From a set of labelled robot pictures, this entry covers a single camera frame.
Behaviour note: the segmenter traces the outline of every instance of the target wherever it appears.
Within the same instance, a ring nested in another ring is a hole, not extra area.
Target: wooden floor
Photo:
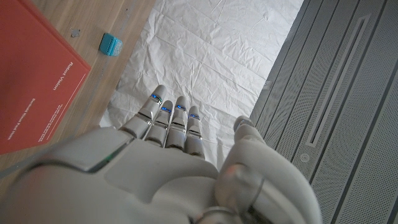
[[[33,2],[92,69],[48,144],[0,156],[0,197],[34,154],[98,127],[155,0]],[[80,29],[80,36],[71,37],[72,29]],[[123,41],[118,57],[105,56],[98,50],[105,32]]]

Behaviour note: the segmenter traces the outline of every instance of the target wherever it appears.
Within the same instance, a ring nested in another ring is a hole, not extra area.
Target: gray door
[[[397,60],[398,1],[306,0],[253,109],[324,223],[396,219]]]

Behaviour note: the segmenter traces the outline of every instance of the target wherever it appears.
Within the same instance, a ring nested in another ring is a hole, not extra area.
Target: red folder
[[[28,0],[0,1],[0,154],[48,142],[90,71]]]

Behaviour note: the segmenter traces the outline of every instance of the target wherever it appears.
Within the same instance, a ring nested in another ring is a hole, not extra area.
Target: white cloth
[[[101,126],[122,126],[158,84],[201,112],[206,160],[220,168],[249,116],[302,0],[158,0]]]

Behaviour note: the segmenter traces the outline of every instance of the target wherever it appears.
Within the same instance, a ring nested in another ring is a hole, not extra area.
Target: small blue box
[[[109,33],[105,33],[99,45],[99,50],[109,56],[118,56],[120,51],[122,51],[122,46],[121,40]]]

